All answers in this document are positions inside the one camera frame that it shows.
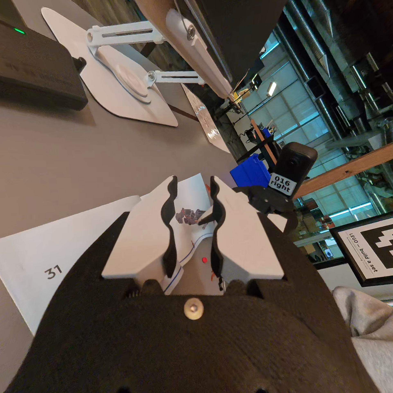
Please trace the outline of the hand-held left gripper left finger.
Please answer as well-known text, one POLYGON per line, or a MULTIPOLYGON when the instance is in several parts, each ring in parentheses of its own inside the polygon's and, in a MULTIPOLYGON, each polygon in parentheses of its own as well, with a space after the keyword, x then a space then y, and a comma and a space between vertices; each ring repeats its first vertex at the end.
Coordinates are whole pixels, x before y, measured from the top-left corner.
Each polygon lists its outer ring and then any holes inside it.
POLYGON ((174 200, 178 179, 169 176, 130 211, 102 271, 105 279, 171 278, 177 263, 174 200))

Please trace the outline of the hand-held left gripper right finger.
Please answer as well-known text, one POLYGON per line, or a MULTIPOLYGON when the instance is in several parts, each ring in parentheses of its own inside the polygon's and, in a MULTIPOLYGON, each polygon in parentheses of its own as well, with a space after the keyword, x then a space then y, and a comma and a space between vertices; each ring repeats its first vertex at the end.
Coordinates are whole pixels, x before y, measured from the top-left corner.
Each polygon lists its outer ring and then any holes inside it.
POLYGON ((257 209, 217 176, 210 179, 213 232, 211 267, 219 281, 282 279, 284 271, 257 209))

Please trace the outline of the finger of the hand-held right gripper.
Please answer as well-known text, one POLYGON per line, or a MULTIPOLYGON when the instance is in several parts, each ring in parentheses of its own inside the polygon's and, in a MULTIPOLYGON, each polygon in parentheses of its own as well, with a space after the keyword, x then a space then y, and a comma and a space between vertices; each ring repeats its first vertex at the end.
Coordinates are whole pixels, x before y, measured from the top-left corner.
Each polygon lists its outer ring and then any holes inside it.
POLYGON ((216 227, 218 224, 217 219, 219 219, 219 207, 210 207, 198 219, 197 225, 206 226, 210 223, 213 223, 214 227, 216 227))

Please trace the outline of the blue plastic bin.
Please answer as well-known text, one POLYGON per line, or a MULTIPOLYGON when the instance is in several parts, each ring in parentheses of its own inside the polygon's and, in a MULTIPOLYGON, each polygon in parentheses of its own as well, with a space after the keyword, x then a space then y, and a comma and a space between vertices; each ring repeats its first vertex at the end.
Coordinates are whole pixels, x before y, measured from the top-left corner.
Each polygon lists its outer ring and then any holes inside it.
POLYGON ((267 187, 271 174, 259 155, 253 153, 249 158, 230 171, 230 174, 238 187, 259 185, 267 187))

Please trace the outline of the instruction booklet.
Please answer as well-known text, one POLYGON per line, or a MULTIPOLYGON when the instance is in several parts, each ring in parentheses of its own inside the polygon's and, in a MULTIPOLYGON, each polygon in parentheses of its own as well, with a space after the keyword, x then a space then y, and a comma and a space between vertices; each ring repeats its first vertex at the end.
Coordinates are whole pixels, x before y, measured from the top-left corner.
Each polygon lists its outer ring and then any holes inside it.
MULTIPOLYGON (((129 196, 1 238, 1 280, 33 335, 71 267, 121 214, 129 212, 144 196, 129 196)), ((176 216, 171 226, 178 262, 172 278, 160 282, 165 295, 172 294, 180 282, 184 266, 198 245, 213 234, 212 223, 204 230, 192 224, 210 208, 200 173, 178 183, 174 206, 176 216)))

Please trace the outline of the wooden desk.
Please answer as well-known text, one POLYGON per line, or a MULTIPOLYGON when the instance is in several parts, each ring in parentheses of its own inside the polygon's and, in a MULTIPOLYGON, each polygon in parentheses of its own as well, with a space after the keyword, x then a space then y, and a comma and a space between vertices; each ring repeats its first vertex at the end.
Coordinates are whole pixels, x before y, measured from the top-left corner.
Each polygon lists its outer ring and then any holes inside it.
POLYGON ((262 148, 264 148, 266 150, 266 152, 268 153, 270 159, 272 160, 273 164, 276 165, 277 164, 277 159, 274 156, 272 150, 269 147, 269 141, 268 139, 265 137, 264 132, 262 132, 259 128, 259 126, 257 125, 257 123, 255 122, 255 120, 251 119, 251 125, 253 126, 254 130, 256 131, 257 135, 259 136, 261 143, 257 145, 257 147, 262 151, 262 148))

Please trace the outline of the printed paper sheet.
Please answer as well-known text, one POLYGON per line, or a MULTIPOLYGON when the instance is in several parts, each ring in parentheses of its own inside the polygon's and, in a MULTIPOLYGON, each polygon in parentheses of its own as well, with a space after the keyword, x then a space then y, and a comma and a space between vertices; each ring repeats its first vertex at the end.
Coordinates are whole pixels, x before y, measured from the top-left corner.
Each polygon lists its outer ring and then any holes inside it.
POLYGON ((216 148, 231 154, 207 107, 184 83, 181 83, 181 86, 209 143, 216 148))

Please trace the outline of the framed marker sign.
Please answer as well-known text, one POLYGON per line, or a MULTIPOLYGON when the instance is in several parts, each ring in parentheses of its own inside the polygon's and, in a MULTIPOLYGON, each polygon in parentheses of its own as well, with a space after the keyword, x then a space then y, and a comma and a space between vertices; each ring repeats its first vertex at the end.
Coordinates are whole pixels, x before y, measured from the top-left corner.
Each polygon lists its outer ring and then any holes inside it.
POLYGON ((330 233, 362 287, 393 283, 393 213, 334 227, 330 233))

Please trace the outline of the white laptop stand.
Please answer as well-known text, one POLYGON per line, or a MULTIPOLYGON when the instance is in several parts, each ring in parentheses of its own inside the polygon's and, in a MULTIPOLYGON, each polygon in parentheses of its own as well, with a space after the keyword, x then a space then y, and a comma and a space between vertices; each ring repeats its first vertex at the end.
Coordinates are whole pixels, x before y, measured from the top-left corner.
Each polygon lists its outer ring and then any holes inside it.
POLYGON ((156 83, 204 84, 195 71, 146 71, 114 47, 163 43, 164 36, 149 21, 84 30, 51 8, 42 7, 41 14, 71 56, 86 61, 81 79, 93 98, 113 115, 176 127, 178 121, 156 83))

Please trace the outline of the black power bank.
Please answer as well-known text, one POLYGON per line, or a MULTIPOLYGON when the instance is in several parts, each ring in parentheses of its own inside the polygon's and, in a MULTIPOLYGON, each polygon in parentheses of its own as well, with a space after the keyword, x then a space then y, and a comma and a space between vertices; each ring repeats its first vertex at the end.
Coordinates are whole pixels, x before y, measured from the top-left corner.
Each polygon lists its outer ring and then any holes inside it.
POLYGON ((2 99, 81 111, 88 103, 75 59, 60 43, 1 21, 2 99))

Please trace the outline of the metal ceiling duct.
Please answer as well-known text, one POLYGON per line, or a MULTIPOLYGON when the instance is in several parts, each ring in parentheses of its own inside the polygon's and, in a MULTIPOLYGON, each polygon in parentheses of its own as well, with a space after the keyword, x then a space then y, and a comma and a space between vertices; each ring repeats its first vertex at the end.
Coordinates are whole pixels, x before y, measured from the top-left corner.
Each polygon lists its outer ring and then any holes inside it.
POLYGON ((346 136, 346 126, 337 112, 337 106, 342 100, 341 89, 337 89, 331 76, 335 76, 334 69, 327 55, 326 45, 314 26, 302 1, 288 1, 286 5, 287 18, 296 26, 296 33, 302 41, 308 56, 319 74, 321 85, 326 93, 319 100, 323 101, 326 120, 330 123, 336 140, 346 136))

